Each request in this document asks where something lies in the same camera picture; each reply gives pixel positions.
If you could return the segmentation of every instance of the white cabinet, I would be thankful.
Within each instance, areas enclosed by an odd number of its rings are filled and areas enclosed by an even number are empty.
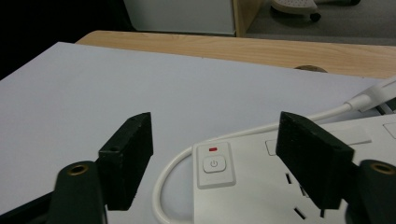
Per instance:
[[[138,31],[234,35],[233,0],[124,0]]]

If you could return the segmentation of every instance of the plug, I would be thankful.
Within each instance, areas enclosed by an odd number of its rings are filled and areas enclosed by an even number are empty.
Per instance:
[[[396,77],[391,77],[346,101],[353,110],[364,112],[396,98]]]

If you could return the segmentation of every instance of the power strip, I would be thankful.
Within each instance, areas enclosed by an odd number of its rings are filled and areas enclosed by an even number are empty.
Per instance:
[[[396,164],[396,115],[321,125],[365,159]],[[194,224],[345,223],[347,204],[320,211],[276,155],[277,132],[193,146]]]

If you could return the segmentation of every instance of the white tabletop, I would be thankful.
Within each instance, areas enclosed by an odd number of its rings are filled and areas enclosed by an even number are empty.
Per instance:
[[[58,43],[0,82],[0,214],[53,190],[66,165],[97,151],[129,117],[151,112],[154,155],[132,208],[109,223],[157,223],[151,191],[178,152],[213,136],[342,104],[375,79],[251,63]],[[372,116],[350,113],[331,120]],[[163,189],[170,217],[192,217],[192,162]]]

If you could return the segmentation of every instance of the office chair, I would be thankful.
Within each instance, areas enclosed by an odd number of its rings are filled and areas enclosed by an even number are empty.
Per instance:
[[[361,0],[350,0],[349,4],[356,6]],[[288,14],[309,15],[313,22],[320,20],[318,7],[314,0],[271,0],[271,9]]]

